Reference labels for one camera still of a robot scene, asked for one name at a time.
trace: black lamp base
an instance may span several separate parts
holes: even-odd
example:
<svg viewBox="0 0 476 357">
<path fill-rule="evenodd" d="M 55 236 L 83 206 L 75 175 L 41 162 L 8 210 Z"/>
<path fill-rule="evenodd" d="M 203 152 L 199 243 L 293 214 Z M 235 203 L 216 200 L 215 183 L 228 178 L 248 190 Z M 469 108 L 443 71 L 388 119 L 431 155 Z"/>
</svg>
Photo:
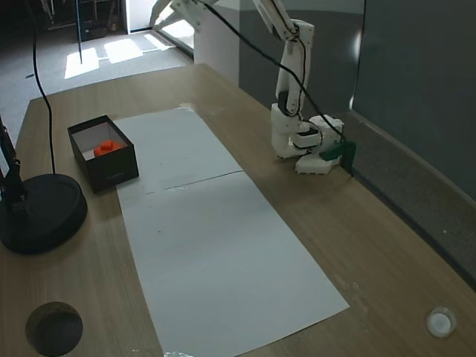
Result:
<svg viewBox="0 0 476 357">
<path fill-rule="evenodd" d="M 0 240 L 19 254 L 39 254 L 66 242 L 80 229 L 88 205 L 71 177 L 41 175 L 24 183 L 25 212 L 12 214 L 0 202 Z"/>
</svg>

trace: open box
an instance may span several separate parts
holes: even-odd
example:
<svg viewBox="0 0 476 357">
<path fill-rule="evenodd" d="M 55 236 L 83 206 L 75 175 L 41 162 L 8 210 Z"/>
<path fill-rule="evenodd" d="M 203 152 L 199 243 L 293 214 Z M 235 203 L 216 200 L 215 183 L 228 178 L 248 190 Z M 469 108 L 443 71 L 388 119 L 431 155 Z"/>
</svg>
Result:
<svg viewBox="0 0 476 357">
<path fill-rule="evenodd" d="M 74 157 L 93 192 L 105 190 L 139 176 L 134 144 L 107 115 L 68 128 Z M 113 140 L 122 147 L 94 157 L 94 149 Z"/>
</svg>

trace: orange object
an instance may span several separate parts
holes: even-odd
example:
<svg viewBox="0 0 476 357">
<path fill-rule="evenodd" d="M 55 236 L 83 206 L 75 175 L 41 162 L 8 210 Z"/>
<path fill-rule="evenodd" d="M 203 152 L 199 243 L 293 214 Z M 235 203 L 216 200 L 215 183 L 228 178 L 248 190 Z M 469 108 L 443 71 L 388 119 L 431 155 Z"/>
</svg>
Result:
<svg viewBox="0 0 476 357">
<path fill-rule="evenodd" d="M 102 156 L 105 154 L 109 154 L 110 152 L 122 149 L 123 145 L 119 144 L 117 141 L 114 140 L 106 140 L 101 143 L 100 146 L 94 149 L 94 157 Z"/>
</svg>

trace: white robotic arm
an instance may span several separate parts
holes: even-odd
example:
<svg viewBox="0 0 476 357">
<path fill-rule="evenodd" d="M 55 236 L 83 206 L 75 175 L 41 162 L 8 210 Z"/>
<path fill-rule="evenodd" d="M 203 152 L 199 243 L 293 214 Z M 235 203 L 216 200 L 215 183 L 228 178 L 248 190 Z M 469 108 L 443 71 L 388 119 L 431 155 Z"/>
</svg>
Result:
<svg viewBox="0 0 476 357">
<path fill-rule="evenodd" d="M 164 2 L 170 3 L 168 0 L 159 1 L 162 2 L 161 7 L 166 6 Z M 170 6 L 199 32 L 204 12 L 208 10 L 204 4 L 211 6 L 217 2 L 218 0 L 172 0 Z M 314 26 L 290 19 L 281 0 L 254 0 L 254 4 L 269 31 L 286 43 L 281 64 L 294 72 L 306 88 L 311 70 Z M 280 69 L 276 98 L 278 103 L 271 107 L 271 143 L 277 155 L 281 158 L 302 156 L 296 164 L 298 173 L 327 174 L 339 163 L 340 158 L 325 161 L 319 154 L 341 140 L 336 131 L 342 132 L 343 123 L 328 115 L 327 122 L 334 128 L 320 117 L 304 120 L 303 90 L 300 83 L 283 69 Z"/>
</svg>

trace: hole in table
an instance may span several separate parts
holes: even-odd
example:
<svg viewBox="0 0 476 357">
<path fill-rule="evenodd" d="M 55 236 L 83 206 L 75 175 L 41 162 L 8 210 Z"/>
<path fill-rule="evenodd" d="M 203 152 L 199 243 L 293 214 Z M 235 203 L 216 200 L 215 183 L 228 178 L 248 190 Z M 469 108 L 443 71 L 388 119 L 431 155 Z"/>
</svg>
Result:
<svg viewBox="0 0 476 357">
<path fill-rule="evenodd" d="M 28 342 L 46 357 L 71 352 L 83 335 L 80 314 L 67 303 L 53 302 L 38 307 L 30 315 L 26 334 Z"/>
</svg>

